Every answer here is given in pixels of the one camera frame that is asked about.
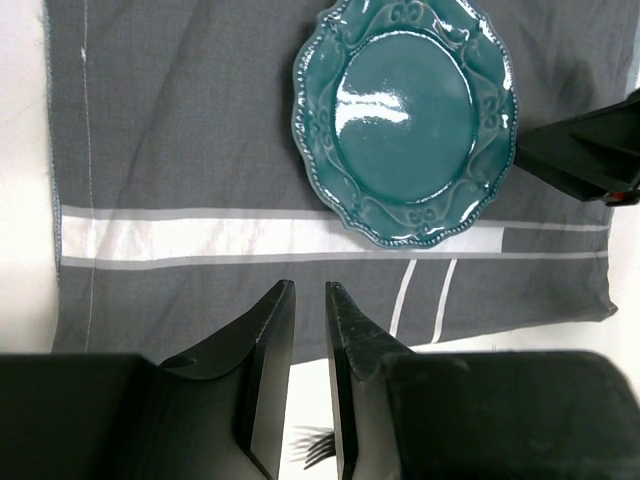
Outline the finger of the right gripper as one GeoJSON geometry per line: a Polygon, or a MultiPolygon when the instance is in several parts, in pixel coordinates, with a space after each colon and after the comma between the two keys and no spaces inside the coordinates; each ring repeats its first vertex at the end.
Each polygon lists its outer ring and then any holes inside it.
{"type": "Polygon", "coordinates": [[[582,202],[639,203],[639,91],[624,101],[525,134],[517,165],[582,202]]]}

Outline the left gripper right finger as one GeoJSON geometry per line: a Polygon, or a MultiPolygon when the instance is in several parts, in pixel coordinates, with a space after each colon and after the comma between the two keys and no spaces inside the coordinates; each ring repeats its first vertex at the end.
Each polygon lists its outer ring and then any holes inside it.
{"type": "Polygon", "coordinates": [[[365,315],[339,282],[325,285],[334,442],[341,479],[413,479],[414,354],[365,315]]]}

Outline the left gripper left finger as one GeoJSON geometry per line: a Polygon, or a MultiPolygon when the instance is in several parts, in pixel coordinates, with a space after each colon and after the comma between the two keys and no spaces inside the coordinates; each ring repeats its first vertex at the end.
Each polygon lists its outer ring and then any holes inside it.
{"type": "Polygon", "coordinates": [[[276,282],[246,313],[164,360],[177,479],[275,479],[279,474],[296,292],[276,282]]]}

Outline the dark metal fork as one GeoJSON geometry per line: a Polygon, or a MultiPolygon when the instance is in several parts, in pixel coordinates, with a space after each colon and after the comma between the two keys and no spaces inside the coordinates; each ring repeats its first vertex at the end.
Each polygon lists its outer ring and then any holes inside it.
{"type": "Polygon", "coordinates": [[[295,426],[293,433],[290,459],[302,463],[304,470],[336,456],[336,440],[332,428],[295,426]]]}

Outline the grey striped cloth placemat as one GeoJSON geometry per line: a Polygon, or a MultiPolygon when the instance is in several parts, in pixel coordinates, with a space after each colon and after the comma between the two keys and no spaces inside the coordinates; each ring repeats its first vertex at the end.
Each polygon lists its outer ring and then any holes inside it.
{"type": "MultiPolygon", "coordinates": [[[[386,249],[311,188],[292,72],[339,1],[49,1],[57,352],[179,353],[275,282],[297,291],[294,359],[326,354],[324,285],[422,345],[600,322],[611,211],[515,166],[461,234],[386,249]]],[[[635,1],[467,1],[511,59],[517,138],[624,98],[635,1]]]]}

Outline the teal ceramic plate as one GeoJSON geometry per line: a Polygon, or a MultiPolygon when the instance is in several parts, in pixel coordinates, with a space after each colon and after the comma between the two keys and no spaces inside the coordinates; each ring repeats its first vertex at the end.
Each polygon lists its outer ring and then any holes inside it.
{"type": "Polygon", "coordinates": [[[311,188],[379,247],[429,249],[468,230],[514,161],[511,59],[470,2],[336,2],[292,84],[311,188]]]}

